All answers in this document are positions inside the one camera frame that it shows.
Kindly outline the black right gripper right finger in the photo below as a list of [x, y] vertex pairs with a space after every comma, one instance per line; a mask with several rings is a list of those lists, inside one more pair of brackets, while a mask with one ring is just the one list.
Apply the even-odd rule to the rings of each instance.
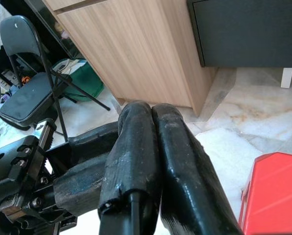
[[152, 107], [163, 170], [161, 220], [172, 235], [240, 235], [242, 230], [203, 146], [170, 104]]

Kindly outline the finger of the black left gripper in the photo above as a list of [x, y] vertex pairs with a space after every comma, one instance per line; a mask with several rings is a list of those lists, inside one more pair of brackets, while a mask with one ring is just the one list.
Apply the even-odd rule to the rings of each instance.
[[111, 122], [68, 139], [74, 158], [94, 158], [111, 151], [118, 138], [118, 122]]
[[74, 216], [97, 209], [104, 175], [104, 160], [88, 160], [72, 167], [54, 180], [56, 206]]

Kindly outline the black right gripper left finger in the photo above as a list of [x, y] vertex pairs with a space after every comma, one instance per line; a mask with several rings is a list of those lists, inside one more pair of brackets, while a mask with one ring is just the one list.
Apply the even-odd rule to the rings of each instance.
[[161, 169], [151, 107], [129, 103], [105, 164], [98, 214], [101, 235], [152, 235], [161, 197]]

